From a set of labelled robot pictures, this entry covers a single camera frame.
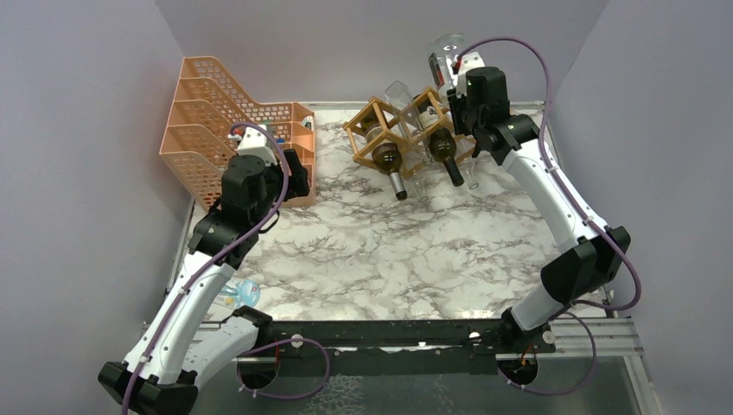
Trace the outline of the green wine bottle back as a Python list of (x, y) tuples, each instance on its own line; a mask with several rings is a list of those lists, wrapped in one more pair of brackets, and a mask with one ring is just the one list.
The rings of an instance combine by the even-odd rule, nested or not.
[(428, 133), (429, 127), (436, 124), (442, 113), (429, 99), (416, 104), (417, 122), (420, 130), (426, 134), (427, 149), (435, 162), (441, 163), (446, 169), (454, 187), (464, 184), (464, 178), (456, 164), (456, 141), (451, 132), (444, 126)]

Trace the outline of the green wine bottle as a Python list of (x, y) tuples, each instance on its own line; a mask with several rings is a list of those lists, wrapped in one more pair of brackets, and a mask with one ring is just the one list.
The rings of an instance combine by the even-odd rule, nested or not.
[[(381, 123), (374, 113), (370, 113), (362, 119), (360, 128), (365, 132), (365, 139), (369, 144), (375, 142), (378, 135), (383, 131)], [(389, 178), (396, 199), (398, 201), (405, 200), (408, 193), (400, 175), (403, 158), (398, 146), (390, 140), (382, 140), (373, 148), (371, 156), (377, 171)]]
[(435, 162), (441, 163), (446, 169), (454, 187), (464, 184), (464, 178), (456, 164), (456, 141), (451, 132), (444, 126), (428, 133), (429, 127), (436, 124), (442, 113), (429, 99), (416, 104), (417, 122), (420, 130), (426, 134), (427, 149)]

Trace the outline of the round clear glass bottle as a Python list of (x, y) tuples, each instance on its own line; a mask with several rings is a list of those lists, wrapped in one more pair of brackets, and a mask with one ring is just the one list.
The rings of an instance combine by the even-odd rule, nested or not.
[(421, 140), (422, 131), (417, 122), (417, 109), (413, 105), (413, 97), (408, 86), (399, 80), (393, 81), (385, 89), (387, 102), (397, 112), (398, 127), (402, 137), (410, 145), (410, 155), (405, 158), (407, 166), (411, 169), (421, 163), (423, 166), (431, 164), (430, 156)]

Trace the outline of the small clear bottle silver cap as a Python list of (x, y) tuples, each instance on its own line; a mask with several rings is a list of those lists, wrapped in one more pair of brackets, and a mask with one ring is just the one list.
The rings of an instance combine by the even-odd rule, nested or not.
[(448, 33), (439, 36), (428, 48), (428, 64), (436, 85), (439, 98), (445, 107), (449, 107), (448, 90), (459, 88), (465, 91), (465, 79), (453, 72), (456, 57), (465, 49), (465, 36), (460, 33)]

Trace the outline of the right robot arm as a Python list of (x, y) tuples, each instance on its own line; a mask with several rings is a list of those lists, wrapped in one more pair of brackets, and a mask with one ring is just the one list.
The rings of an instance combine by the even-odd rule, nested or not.
[(631, 242), (624, 227), (595, 219), (593, 209), (554, 163), (533, 119), (512, 112), (506, 75), (497, 67), (475, 67), (447, 92), (457, 133), (475, 139), (475, 154), (488, 152), (527, 192), (555, 239), (560, 254), (540, 271), (540, 284), (505, 310), (499, 340), (519, 352), (554, 316), (579, 297), (611, 282)]

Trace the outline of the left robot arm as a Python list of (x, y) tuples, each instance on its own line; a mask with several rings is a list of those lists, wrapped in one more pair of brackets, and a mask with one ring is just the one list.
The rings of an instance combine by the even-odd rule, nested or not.
[(122, 412), (188, 414), (200, 390), (235, 356), (271, 346), (271, 318), (242, 306), (205, 340), (194, 335), (214, 299), (265, 232), (283, 201), (309, 194), (309, 172), (293, 149), (237, 155), (221, 177), (220, 197), (195, 225), (182, 269), (150, 326), (121, 360), (99, 372)]

